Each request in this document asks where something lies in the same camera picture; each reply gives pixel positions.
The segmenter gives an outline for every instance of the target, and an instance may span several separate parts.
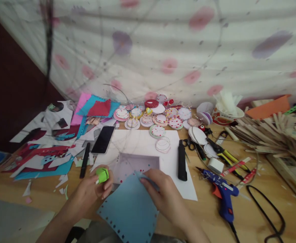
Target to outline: patterned cloth backdrop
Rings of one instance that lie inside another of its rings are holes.
[[[45,72],[39,0],[0,0],[0,22]],[[55,0],[53,26],[51,80],[75,101],[296,101],[296,1]]]

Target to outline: black marker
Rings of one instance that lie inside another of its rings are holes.
[[[90,146],[91,146],[91,143],[86,144],[84,159],[83,159],[83,163],[81,164],[81,169],[80,169],[80,175],[79,175],[80,179],[83,179],[84,176],[85,176],[86,166],[87,166],[87,161],[88,161],[88,155],[90,153]]]

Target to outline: pink paper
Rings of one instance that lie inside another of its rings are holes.
[[[73,119],[71,120],[70,125],[80,125],[81,120],[83,119],[83,116],[77,115],[77,113],[80,111],[81,108],[86,104],[86,102],[90,99],[92,95],[87,93],[81,93],[76,111],[74,112]]]

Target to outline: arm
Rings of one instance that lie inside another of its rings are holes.
[[[100,167],[108,169],[106,165],[99,165],[91,173],[90,177],[83,179],[79,183],[60,212],[44,229],[36,243],[64,243],[71,228],[85,217],[94,202],[98,198],[104,199],[110,194],[113,186],[113,173],[109,170],[109,179],[97,185],[98,176],[95,175],[95,172]]]
[[[210,242],[186,207],[172,178],[157,169],[150,169],[144,174],[159,186],[159,192],[157,192],[148,180],[141,179],[141,183],[147,189],[155,206],[173,225],[184,232],[189,242]]]

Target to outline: teal paper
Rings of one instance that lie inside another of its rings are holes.
[[[150,242],[156,228],[158,211],[141,177],[140,173],[128,176],[97,211],[124,243]]]

